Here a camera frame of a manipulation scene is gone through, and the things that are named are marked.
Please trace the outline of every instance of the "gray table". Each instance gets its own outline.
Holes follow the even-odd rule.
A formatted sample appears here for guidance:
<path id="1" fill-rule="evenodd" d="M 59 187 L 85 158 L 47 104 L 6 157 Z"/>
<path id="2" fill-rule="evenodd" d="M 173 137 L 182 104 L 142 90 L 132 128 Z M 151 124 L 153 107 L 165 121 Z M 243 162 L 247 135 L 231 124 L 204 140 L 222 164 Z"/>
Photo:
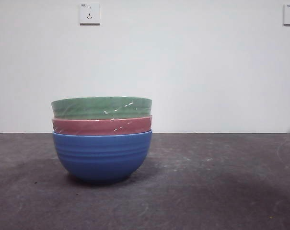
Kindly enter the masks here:
<path id="1" fill-rule="evenodd" d="M 51 134 L 0 134 L 0 230 L 290 230 L 290 134 L 153 134 L 117 184 L 69 176 Z"/>

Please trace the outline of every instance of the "ridged bowl exterior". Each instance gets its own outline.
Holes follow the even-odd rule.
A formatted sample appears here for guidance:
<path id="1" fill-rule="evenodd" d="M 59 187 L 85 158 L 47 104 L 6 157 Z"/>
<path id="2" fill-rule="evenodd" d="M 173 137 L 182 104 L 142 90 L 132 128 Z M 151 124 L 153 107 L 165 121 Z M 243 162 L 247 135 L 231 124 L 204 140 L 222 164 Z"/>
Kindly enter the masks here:
<path id="1" fill-rule="evenodd" d="M 132 174 L 145 160 L 152 130 L 113 136 L 75 136 L 53 132 L 62 165 L 72 175 L 93 183 L 114 182 Z"/>

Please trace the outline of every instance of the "pink bowl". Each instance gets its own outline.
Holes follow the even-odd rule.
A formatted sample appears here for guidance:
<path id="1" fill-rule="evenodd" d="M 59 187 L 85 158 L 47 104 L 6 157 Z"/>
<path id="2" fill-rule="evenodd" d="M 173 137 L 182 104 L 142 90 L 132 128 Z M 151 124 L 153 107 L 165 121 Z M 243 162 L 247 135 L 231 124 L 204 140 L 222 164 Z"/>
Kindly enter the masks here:
<path id="1" fill-rule="evenodd" d="M 109 120 L 65 120 L 53 118 L 55 133 L 68 135 L 121 135 L 151 129 L 152 116 Z"/>

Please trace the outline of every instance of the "stack of bowls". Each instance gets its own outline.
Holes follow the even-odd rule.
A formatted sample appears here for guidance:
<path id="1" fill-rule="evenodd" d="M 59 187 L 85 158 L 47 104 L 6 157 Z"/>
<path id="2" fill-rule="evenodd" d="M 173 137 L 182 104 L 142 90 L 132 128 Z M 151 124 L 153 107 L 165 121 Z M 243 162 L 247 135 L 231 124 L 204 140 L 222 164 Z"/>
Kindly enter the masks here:
<path id="1" fill-rule="evenodd" d="M 62 165 L 92 183 L 127 178 L 151 141 L 151 100 L 88 97 L 52 102 L 53 140 Z"/>

